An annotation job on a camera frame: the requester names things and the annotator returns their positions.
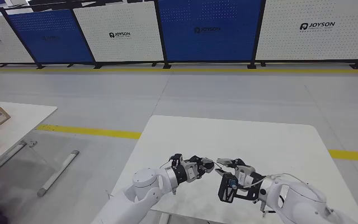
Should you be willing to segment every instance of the table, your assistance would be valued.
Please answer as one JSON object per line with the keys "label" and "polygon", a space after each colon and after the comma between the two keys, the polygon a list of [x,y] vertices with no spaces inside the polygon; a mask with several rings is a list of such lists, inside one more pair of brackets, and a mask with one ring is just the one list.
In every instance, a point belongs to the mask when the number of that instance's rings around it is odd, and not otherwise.
{"label": "table", "polygon": [[[175,153],[183,154],[184,159],[193,155],[212,160],[239,157],[262,175],[288,172],[321,190],[331,208],[358,220],[352,194],[310,125],[152,116],[112,194],[131,184],[136,171],[159,168]],[[191,184],[183,183],[176,195],[165,195],[152,210],[227,224],[282,223],[276,214],[263,219],[260,203],[220,202],[220,181],[221,176],[213,171]]]}
{"label": "table", "polygon": [[0,107],[11,116],[9,120],[0,125],[0,166],[21,148],[28,147],[56,171],[38,191],[37,195],[42,197],[64,169],[71,163],[76,155],[78,155],[78,151],[74,150],[63,164],[60,165],[52,158],[38,153],[35,150],[37,142],[27,136],[27,134],[57,110],[56,106],[0,102]]}

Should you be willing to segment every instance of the yellow floor line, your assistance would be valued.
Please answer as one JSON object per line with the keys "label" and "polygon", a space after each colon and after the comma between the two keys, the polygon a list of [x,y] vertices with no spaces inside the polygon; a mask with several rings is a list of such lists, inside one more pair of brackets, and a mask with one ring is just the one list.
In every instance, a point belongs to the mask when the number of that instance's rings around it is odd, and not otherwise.
{"label": "yellow floor line", "polygon": [[[79,127],[66,127],[58,125],[40,125],[37,130],[47,130],[51,132],[64,132],[74,134],[88,134],[92,136],[108,136],[115,138],[131,138],[139,139],[140,132],[126,132],[123,130],[104,130],[95,128],[79,128]],[[342,160],[358,160],[358,152],[356,151],[344,151],[344,150],[328,150],[332,158],[339,158]]]}
{"label": "yellow floor line", "polygon": [[240,68],[1,68],[0,72],[260,72],[260,73],[358,73],[358,69],[240,69]]}
{"label": "yellow floor line", "polygon": [[79,127],[66,127],[58,125],[40,125],[37,130],[49,130],[51,132],[64,132],[64,133],[75,133],[75,134],[89,134],[92,136],[108,136],[116,138],[131,138],[139,139],[140,132],[125,132],[121,130],[104,130],[94,128],[79,128]]}
{"label": "yellow floor line", "polygon": [[340,158],[342,160],[358,160],[357,151],[344,151],[344,150],[328,150],[332,158]]}

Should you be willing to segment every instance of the concrete floor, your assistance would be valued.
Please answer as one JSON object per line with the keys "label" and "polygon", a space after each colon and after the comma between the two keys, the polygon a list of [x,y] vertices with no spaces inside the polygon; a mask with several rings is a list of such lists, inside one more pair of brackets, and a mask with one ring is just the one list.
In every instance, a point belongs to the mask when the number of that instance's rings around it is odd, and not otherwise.
{"label": "concrete floor", "polygon": [[[347,65],[269,65],[240,73],[77,72],[79,67],[65,72],[46,72],[49,67],[0,69],[0,101],[57,106],[45,124],[135,132],[143,131],[152,115],[309,124],[328,149],[358,151],[358,75],[259,71],[351,69]],[[43,198],[36,192],[53,171],[29,151],[20,151],[1,167],[0,208],[12,224],[90,223],[136,144],[133,139],[44,131],[33,131],[31,136],[39,142],[39,150],[52,153],[59,162],[72,150],[81,154]],[[358,202],[358,161],[335,163]],[[178,218],[173,223],[202,222]]]}

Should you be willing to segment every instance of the white robotic arm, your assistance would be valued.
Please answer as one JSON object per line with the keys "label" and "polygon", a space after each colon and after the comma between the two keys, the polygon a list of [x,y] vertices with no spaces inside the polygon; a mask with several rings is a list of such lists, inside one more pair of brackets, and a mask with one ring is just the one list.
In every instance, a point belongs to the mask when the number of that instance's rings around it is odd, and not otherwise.
{"label": "white robotic arm", "polygon": [[[262,176],[239,158],[218,159],[217,163],[235,169],[235,175],[216,169],[223,177],[218,193],[223,202],[232,203],[234,198],[254,203],[261,201],[263,217],[267,213],[277,213],[284,224],[358,224],[345,214],[328,208],[324,194],[313,186],[294,176],[299,182],[279,178],[290,174]],[[280,195],[283,186],[288,186],[285,199]],[[247,195],[236,194],[238,189],[247,192]],[[266,206],[273,211],[265,211]]]}
{"label": "white robotic arm", "polygon": [[112,197],[92,224],[138,224],[163,195],[175,194],[179,184],[193,182],[214,169],[214,162],[207,158],[193,156],[183,161],[181,154],[175,154],[170,160],[170,167],[136,172],[133,184]]}

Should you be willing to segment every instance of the pegboard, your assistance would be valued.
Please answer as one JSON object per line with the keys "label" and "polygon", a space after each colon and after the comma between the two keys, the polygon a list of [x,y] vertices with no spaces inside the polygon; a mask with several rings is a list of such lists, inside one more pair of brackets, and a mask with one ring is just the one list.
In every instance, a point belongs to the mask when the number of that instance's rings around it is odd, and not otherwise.
{"label": "pegboard", "polygon": [[3,16],[0,17],[0,63],[34,63]]}
{"label": "pegboard", "polygon": [[98,62],[163,60],[154,2],[76,8]]}
{"label": "pegboard", "polygon": [[39,63],[92,62],[70,10],[9,15]]}
{"label": "pegboard", "polygon": [[267,0],[256,59],[357,59],[357,43],[357,0]]}
{"label": "pegboard", "polygon": [[261,0],[159,0],[168,60],[251,60]]}

